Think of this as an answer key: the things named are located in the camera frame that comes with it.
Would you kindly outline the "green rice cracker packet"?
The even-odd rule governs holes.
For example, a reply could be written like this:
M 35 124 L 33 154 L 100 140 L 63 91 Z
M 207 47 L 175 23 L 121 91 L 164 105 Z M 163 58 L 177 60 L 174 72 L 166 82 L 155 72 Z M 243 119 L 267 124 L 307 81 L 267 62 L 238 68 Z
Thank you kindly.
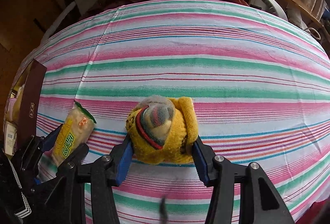
M 96 120 L 79 102 L 74 101 L 59 135 L 56 138 L 52 159 L 59 166 L 82 143 L 86 143 L 91 135 Z

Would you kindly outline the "gold maroon storage box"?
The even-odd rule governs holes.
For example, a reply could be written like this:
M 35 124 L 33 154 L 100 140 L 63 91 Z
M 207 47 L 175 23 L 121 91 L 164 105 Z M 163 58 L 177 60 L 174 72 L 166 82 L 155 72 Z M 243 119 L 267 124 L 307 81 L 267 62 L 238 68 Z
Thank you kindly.
M 36 122 L 46 67 L 36 59 L 14 82 L 5 108 L 3 122 L 4 152 L 13 156 L 30 137 L 36 134 Z

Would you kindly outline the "striped pink green bedsheet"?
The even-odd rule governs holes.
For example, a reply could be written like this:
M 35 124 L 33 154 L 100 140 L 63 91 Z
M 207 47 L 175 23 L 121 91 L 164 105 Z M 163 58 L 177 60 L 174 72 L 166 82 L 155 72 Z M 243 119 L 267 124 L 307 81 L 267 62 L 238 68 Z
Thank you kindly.
M 121 6 L 34 49 L 46 67 L 36 133 L 63 123 L 74 101 L 96 119 L 85 162 L 121 143 L 144 98 L 192 98 L 202 141 L 233 163 L 257 162 L 293 219 L 329 197 L 329 58 L 279 17 L 210 0 Z

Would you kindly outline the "yellow knitted sock bundle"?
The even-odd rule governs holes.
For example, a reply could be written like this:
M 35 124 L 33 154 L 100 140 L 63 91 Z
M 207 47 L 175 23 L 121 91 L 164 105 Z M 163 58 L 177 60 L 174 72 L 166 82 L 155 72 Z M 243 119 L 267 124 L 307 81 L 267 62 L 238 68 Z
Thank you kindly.
M 190 97 L 145 98 L 127 116 L 126 131 L 136 158 L 143 163 L 193 162 L 191 148 L 199 136 L 199 127 Z

